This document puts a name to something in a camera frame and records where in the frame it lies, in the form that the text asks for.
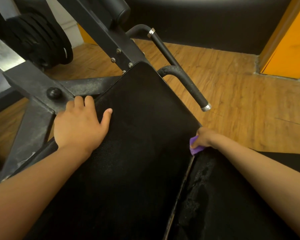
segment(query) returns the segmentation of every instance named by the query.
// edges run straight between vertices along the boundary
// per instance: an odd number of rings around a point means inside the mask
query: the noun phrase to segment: purple cloth
[[[190,138],[190,146],[196,141],[197,138],[198,138],[198,136]],[[194,156],[195,154],[197,154],[198,152],[201,152],[205,148],[206,148],[205,146],[201,146],[201,145],[197,146],[196,148],[190,147],[191,155]]]

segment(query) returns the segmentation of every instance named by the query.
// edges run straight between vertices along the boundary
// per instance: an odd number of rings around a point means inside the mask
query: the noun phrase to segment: laminate floor
[[[136,43],[156,69],[168,65],[152,42]],[[210,111],[202,112],[177,78],[164,78],[203,126],[255,150],[300,153],[300,80],[255,73],[255,55],[177,44],[167,47],[212,105]],[[104,51],[92,44],[76,47],[71,64],[46,73],[58,80],[122,74]],[[9,153],[26,104],[24,98],[0,113],[0,165]]]

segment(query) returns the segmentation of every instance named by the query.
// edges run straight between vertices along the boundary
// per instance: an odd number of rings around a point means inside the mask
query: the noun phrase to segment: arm
[[[191,146],[218,149],[300,236],[300,173],[207,128]]]
[[[0,183],[0,240],[22,239],[56,193],[96,149],[109,128],[112,109],[99,124],[93,98],[75,97],[54,121],[59,148]]]

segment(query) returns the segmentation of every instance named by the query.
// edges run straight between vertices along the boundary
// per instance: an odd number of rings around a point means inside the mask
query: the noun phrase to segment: hand
[[[87,96],[84,100],[76,96],[54,121],[54,137],[59,149],[77,147],[90,156],[108,133],[111,114],[112,109],[105,110],[99,123],[93,98]]]
[[[211,129],[201,127],[197,131],[197,135],[199,137],[196,139],[196,141],[190,146],[191,148],[196,148],[198,146],[204,146],[204,147],[213,147],[212,145],[212,139],[219,135],[218,133],[214,132]]]

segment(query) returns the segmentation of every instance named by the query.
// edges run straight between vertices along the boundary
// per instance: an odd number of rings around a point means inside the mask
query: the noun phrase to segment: black knob
[[[57,100],[60,99],[62,96],[62,91],[60,88],[48,88],[47,89],[47,97],[51,100]]]

